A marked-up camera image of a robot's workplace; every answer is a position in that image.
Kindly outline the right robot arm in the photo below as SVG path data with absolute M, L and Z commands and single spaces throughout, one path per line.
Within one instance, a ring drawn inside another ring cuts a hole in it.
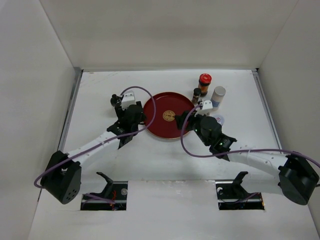
M 185 111 L 175 116 L 177 129 L 193 131 L 209 148 L 208 157 L 229 163 L 240 163 L 262 171 L 253 176 L 241 171 L 229 184 L 236 198 L 248 198 L 258 193 L 283 195 L 295 204 L 305 206 L 320 185 L 320 177 L 313 168 L 316 161 L 296 151 L 284 149 L 255 149 L 241 145 L 236 138 L 222 132 L 222 125 L 212 116 Z

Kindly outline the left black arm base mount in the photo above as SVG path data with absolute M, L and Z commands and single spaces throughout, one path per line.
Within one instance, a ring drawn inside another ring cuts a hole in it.
M 97 172 L 106 185 L 101 192 L 87 193 L 82 197 L 81 211 L 125 211 L 127 209 L 128 182 L 113 181 L 102 172 Z

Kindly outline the black knob cap salt bottle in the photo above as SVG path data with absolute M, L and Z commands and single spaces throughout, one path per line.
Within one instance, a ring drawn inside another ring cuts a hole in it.
M 113 95 L 111 96 L 111 99 L 110 99 L 110 104 L 111 104 L 114 108 L 119 107 L 119 106 L 121 106 L 121 104 L 122 104 L 122 99 L 123 99 L 123 97 L 122 97 L 121 95 L 118 96 L 118 95 L 116 95 L 116 94 L 113 94 Z

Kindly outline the pink lid spice jar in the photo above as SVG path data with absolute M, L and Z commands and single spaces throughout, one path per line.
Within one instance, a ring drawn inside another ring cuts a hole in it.
M 216 119 L 216 121 L 217 121 L 221 126 L 223 126 L 223 124 L 225 123 L 225 118 L 224 118 L 222 115 L 216 114 L 216 115 L 214 115 L 213 117 Z

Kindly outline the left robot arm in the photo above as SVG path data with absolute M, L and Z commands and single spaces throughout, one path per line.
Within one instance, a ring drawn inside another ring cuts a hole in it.
M 140 101 L 128 107 L 116 106 L 117 121 L 96 139 L 82 147 L 64 153 L 54 152 L 45 171 L 34 181 L 36 187 L 47 190 L 61 204 L 71 202 L 81 192 L 82 170 L 107 153 L 117 151 L 129 143 L 140 130 L 146 119 Z

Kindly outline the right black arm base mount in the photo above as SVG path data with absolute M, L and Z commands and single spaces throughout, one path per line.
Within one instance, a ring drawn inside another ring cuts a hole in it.
M 234 179 L 215 182 L 217 204 L 220 211 L 265 210 L 260 192 L 248 193 L 242 186 L 247 171 L 241 171 Z

